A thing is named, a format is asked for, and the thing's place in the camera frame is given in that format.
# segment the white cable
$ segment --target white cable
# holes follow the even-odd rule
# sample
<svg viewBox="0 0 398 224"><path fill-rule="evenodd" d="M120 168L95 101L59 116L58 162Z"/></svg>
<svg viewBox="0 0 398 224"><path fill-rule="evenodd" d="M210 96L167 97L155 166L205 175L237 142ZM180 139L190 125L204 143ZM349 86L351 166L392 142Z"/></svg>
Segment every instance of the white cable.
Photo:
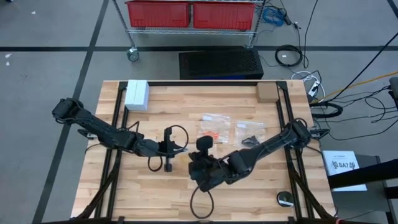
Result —
<svg viewBox="0 0 398 224"><path fill-rule="evenodd" d="M318 82L319 82L319 79L318 79L317 77L315 77L314 75L312 75L312 72L309 72L309 71L299 71L299 72L295 72L295 73L293 73L291 79L293 80L295 75L301 74L301 73L306 73L306 74L308 74L308 75L305 76L304 78L301 78L301 79L303 80L303 82L306 82L306 81L309 81L309 80L312 80L312 79L315 79L315 81L318 81ZM320 86L321 86L321 89L322 89L323 97L325 97L325 96L326 96L326 93L325 93L325 89L323 88L322 83L320 84Z"/></svg>

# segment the wire shelving cart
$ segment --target wire shelving cart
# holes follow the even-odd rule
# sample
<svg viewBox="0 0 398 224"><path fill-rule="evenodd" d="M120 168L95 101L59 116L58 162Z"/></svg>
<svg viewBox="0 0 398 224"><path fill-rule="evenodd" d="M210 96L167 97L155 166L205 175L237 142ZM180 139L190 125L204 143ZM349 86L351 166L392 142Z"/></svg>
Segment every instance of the wire shelving cart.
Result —
<svg viewBox="0 0 398 224"><path fill-rule="evenodd" d="M166 1L183 1L183 0L166 0ZM131 48L127 50L127 58L131 62L135 62L139 59L139 52L136 44L134 43L134 36L136 34L205 34L205 35L243 35L249 37L248 44L245 45L246 48L252 48L254 45L254 39L258 35L257 30L259 28L259 24L261 21L261 16L258 16L257 20L254 23L254 28L251 30L238 30L238 29L197 29L192 25L192 20L188 27L184 28L166 28L166 27L132 27L128 28L126 21L123 18L123 15L120 11L119 5L116 0L112 0L116 12L120 18L120 21L126 31L126 34L130 40ZM262 15L264 10L264 5L266 0L188 0L188 2L246 2L246 3L256 3L261 4L261 8L259 10L259 15Z"/></svg>

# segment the plastic bag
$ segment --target plastic bag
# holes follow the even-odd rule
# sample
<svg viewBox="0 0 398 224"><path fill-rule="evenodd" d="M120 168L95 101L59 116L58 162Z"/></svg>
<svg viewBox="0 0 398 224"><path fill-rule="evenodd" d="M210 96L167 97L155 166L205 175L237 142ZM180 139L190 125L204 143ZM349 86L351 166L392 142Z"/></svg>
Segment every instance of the plastic bag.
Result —
<svg viewBox="0 0 398 224"><path fill-rule="evenodd" d="M253 121L236 121L234 145L251 148L266 140L266 125Z"/></svg>
<svg viewBox="0 0 398 224"><path fill-rule="evenodd" d="M202 116L198 138L202 136L213 137L213 142L228 142L231 118L220 114L205 113Z"/></svg>

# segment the red plastic crate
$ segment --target red plastic crate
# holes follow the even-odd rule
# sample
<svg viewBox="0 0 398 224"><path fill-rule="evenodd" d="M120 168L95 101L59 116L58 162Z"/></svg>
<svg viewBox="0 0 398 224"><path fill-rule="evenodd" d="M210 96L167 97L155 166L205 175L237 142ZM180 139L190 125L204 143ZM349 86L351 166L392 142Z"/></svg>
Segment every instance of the red plastic crate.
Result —
<svg viewBox="0 0 398 224"><path fill-rule="evenodd" d="M187 2L129 1L132 27L188 27Z"/></svg>
<svg viewBox="0 0 398 224"><path fill-rule="evenodd" d="M255 4L252 3L193 3L195 28L251 29Z"/></svg>

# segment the wooden table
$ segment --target wooden table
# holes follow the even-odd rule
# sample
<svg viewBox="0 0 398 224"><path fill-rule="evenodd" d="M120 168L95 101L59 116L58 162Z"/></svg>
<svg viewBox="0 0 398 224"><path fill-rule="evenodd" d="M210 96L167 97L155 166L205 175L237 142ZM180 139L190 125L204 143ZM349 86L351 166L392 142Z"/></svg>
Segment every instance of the wooden table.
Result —
<svg viewBox="0 0 398 224"><path fill-rule="evenodd" d="M308 126L313 126L303 82L297 80L286 82L294 116L305 119ZM118 81L103 83L96 109L97 117L109 124L113 117L118 85ZM255 86L151 86L149 109L145 112L130 112L127 126L140 121L140 133L145 134L148 139L162 141L163 130L173 124L179 124L188 131L188 151L192 152L196 150L195 141L202 114L224 114L230 116L233 121L229 143L216 144L210 150L215 157L222 157L239 149L233 145L233 129L236 120L264 122L267 126L268 138L280 133L275 103L258 103L255 94ZM283 108L287 121L285 106ZM121 125L122 113L123 106L119 114L118 127ZM172 139L179 145L183 145L185 135L181 130L175 129ZM96 143L98 142L90 141L89 146ZM318 149L317 142L311 142L310 145ZM97 192L105 152L104 147L95 146L86 153L72 217L82 212ZM154 158L152 166L159 165L158 161ZM119 171L113 219L125 216L126 220L196 220L189 208L191 194L197 186L188 176L189 162L188 153L181 153L172 159L173 172L166 173L163 169L159 172L151 172L147 168L147 158L124 152ZM303 162L310 190L333 215L335 208L321 155L304 149ZM293 208L278 205L276 195L283 190L291 192L285 152L279 150L259 161L249 177L232 185L221 184L211 190L215 200L215 210L209 219L213 221L286 221L287 217L294 217L295 214ZM301 190L299 194L303 215L306 216ZM104 198L105 205L108 204L107 201L108 195ZM206 193L198 191L193 204L199 215L206 215L210 211L211 203ZM103 206L102 214L105 214L105 210L106 206Z"/></svg>

